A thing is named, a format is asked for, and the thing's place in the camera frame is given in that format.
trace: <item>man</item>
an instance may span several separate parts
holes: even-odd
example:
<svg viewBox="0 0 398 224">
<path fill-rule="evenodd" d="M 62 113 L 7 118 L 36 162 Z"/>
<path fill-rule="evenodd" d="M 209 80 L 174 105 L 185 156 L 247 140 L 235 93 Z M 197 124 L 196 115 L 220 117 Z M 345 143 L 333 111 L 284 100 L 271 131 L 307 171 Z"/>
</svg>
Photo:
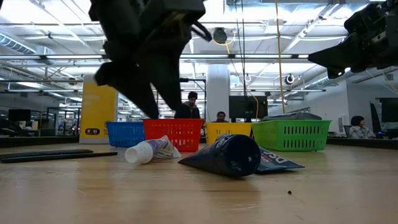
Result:
<svg viewBox="0 0 398 224">
<path fill-rule="evenodd" d="M 175 112 L 174 118 L 195 118 L 200 119 L 199 109 L 196 106 L 196 101 L 198 99 L 198 93 L 194 91 L 188 94 L 188 101 L 181 104 L 181 106 Z"/>
<path fill-rule="evenodd" d="M 220 111 L 217 113 L 217 120 L 215 122 L 216 123 L 228 123 L 229 121 L 225 120 L 225 113 L 223 111 Z"/>
</svg>

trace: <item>woman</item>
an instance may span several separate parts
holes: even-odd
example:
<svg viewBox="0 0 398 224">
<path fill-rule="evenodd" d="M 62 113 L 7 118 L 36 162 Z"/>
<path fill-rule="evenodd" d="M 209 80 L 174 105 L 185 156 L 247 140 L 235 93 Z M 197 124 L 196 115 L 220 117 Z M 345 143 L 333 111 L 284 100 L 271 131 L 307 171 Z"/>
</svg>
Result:
<svg viewBox="0 0 398 224">
<path fill-rule="evenodd" d="M 365 127 L 365 119 L 362 116 L 354 116 L 351 119 L 349 135 L 355 139 L 373 139 L 376 136 L 369 128 Z"/>
</svg>

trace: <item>yellow sign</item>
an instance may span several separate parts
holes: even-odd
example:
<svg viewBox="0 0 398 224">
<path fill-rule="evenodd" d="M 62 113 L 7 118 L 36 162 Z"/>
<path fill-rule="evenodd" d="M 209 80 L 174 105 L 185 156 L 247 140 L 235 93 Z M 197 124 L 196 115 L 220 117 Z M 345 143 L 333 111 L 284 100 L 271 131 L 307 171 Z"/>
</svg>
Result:
<svg viewBox="0 0 398 224">
<path fill-rule="evenodd" d="M 83 84 L 81 104 L 80 142 L 87 144 L 107 143 L 107 121 L 115 121 L 117 116 L 118 93 L 108 86 L 97 86 L 94 82 Z"/>
</svg>

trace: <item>ceiling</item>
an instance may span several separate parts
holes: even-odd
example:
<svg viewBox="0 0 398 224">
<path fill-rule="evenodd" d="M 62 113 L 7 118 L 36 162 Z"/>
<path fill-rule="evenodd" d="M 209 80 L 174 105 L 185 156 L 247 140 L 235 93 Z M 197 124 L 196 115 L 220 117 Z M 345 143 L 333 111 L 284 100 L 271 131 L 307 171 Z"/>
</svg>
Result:
<svg viewBox="0 0 398 224">
<path fill-rule="evenodd" d="M 224 28 L 228 36 L 228 48 L 193 36 L 192 41 L 184 48 L 183 54 L 186 57 L 192 54 L 226 55 L 229 51 L 231 54 L 240 55 L 243 53 L 241 49 L 244 45 L 245 54 L 255 54 L 259 55 L 258 57 L 274 55 L 275 57 L 264 60 L 247 58 L 245 70 L 250 76 L 248 88 L 279 89 L 280 67 L 277 60 L 279 28 L 281 53 L 303 55 L 300 60 L 283 60 L 281 74 L 283 77 L 288 74 L 300 77 L 296 82 L 304 84 L 325 73 L 324 68 L 308 62 L 305 56 L 338 44 L 346 36 L 344 21 L 367 4 L 366 1 L 360 0 L 347 2 L 350 4 L 328 5 L 328 1 L 316 0 L 280 1 L 277 16 L 273 1 L 244 0 L 243 5 L 239 2 L 236 7 L 230 0 L 205 1 L 206 14 L 200 22 L 211 33 L 216 27 Z M 105 36 L 101 26 L 97 22 L 91 22 L 88 16 L 90 6 L 90 0 L 4 0 L 0 13 L 0 34 L 28 49 L 40 49 L 36 50 L 37 54 L 104 54 L 102 45 Z M 1 55 L 21 55 L 10 46 L 4 46 L 5 42 L 1 41 L 0 44 Z M 44 78 L 81 80 L 83 75 L 94 74 L 102 62 L 102 60 L 72 57 L 69 60 L 54 60 L 53 65 L 46 65 L 34 60 L 0 58 L 0 63 L 3 64 L 0 77 L 3 80 L 26 81 Z M 232 75 L 242 75 L 243 66 L 239 60 L 233 62 L 235 70 L 231 61 L 216 62 L 214 59 L 202 59 L 182 61 L 180 76 L 206 78 L 209 63 L 227 63 Z M 45 88 L 59 90 L 81 90 L 81 84 L 45 83 L 43 85 Z M 191 90 L 199 86 L 200 84 L 182 83 L 183 89 Z M 32 87 L 12 83 L 7 88 L 31 89 Z M 81 94 L 79 91 L 59 93 L 62 97 L 69 97 L 68 100 L 79 94 Z M 241 92 L 234 91 L 231 94 L 241 94 Z"/>
</svg>

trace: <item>computer monitor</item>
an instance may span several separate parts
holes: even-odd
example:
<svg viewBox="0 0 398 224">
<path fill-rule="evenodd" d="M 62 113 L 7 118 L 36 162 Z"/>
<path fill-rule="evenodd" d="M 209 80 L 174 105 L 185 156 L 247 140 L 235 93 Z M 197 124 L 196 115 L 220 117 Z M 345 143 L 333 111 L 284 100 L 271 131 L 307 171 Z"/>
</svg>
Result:
<svg viewBox="0 0 398 224">
<path fill-rule="evenodd" d="M 31 115 L 30 110 L 23 109 L 9 109 L 8 120 L 9 121 L 30 121 Z"/>
<path fill-rule="evenodd" d="M 235 118 L 263 118 L 268 115 L 268 102 L 266 96 L 256 96 L 259 106 L 257 113 L 257 101 L 253 96 L 229 96 L 229 117 Z"/>
<path fill-rule="evenodd" d="M 398 122 L 398 98 L 381 98 L 381 121 Z"/>
</svg>

